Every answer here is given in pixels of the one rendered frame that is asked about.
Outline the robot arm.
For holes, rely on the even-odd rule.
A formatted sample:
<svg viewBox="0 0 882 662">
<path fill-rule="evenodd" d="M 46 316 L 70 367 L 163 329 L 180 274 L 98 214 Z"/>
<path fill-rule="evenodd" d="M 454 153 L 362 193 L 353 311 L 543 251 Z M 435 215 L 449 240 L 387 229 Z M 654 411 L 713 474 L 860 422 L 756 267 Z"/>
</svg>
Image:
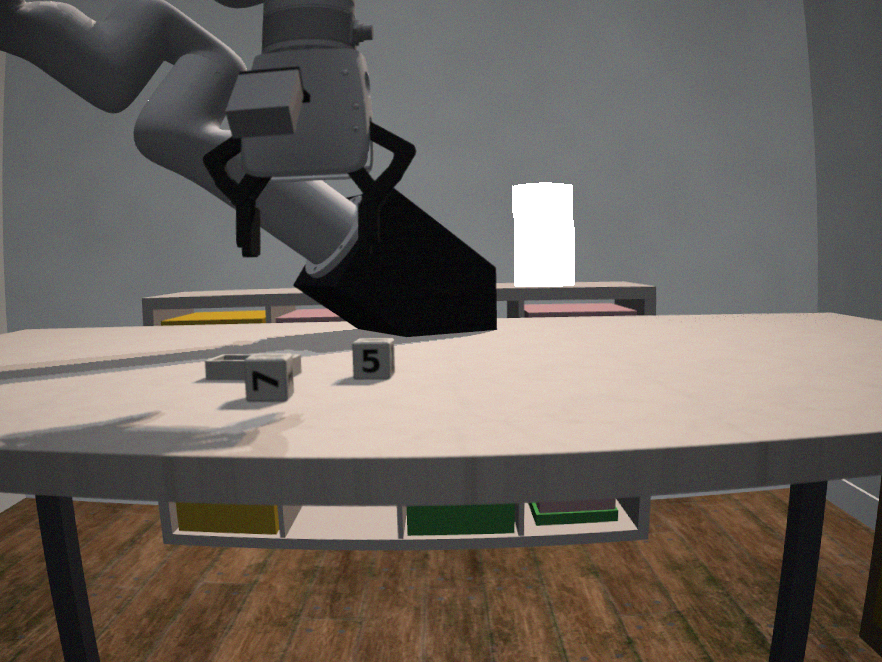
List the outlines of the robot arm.
<svg viewBox="0 0 882 662">
<path fill-rule="evenodd" d="M 296 39 L 357 50 L 374 33 L 373 24 L 355 20 L 355 3 L 264 0 L 262 50 Z M 135 145 L 235 210 L 203 157 L 231 134 L 295 134 L 301 105 L 310 102 L 299 66 L 247 71 L 232 49 L 164 0 L 122 0 L 102 23 L 62 2 L 0 0 L 0 50 L 108 113 L 125 110 L 164 60 L 174 65 L 136 120 Z M 221 130 L 226 116 L 230 130 Z M 260 227 L 306 258 L 307 274 L 320 278 L 357 242 L 361 197 L 348 200 L 322 180 L 268 182 L 256 207 Z"/>
</svg>

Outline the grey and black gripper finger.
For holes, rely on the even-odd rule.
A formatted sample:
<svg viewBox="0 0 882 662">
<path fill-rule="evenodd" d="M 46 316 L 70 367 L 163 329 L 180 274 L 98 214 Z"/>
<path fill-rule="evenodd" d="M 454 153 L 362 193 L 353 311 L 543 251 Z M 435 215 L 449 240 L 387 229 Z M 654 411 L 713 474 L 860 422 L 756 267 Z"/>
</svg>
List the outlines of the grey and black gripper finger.
<svg viewBox="0 0 882 662">
<path fill-rule="evenodd" d="M 243 257 L 260 256 L 260 209 L 256 199 L 272 177 L 245 174 L 238 183 L 228 172 L 227 162 L 241 152 L 241 138 L 230 137 L 203 157 L 216 187 L 236 206 L 236 244 Z"/>
<path fill-rule="evenodd" d="M 362 191 L 362 201 L 358 203 L 358 251 L 372 254 L 372 244 L 380 243 L 380 202 L 402 179 L 416 154 L 415 146 L 370 123 L 370 140 L 394 153 L 389 167 L 374 181 L 363 167 L 348 173 Z"/>
</svg>

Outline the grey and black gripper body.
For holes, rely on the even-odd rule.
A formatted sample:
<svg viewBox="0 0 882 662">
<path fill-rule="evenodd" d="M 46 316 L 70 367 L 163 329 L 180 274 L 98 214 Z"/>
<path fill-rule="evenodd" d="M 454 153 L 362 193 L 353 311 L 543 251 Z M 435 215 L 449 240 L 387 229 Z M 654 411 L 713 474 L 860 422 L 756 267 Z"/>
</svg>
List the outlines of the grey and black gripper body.
<svg viewBox="0 0 882 662">
<path fill-rule="evenodd" d="M 265 47 L 251 70 L 297 66 L 310 102 L 302 103 L 295 134 L 241 138 L 244 172 L 269 182 L 351 179 L 347 173 L 364 165 L 369 173 L 374 142 L 365 57 L 343 42 L 296 39 Z"/>
</svg>

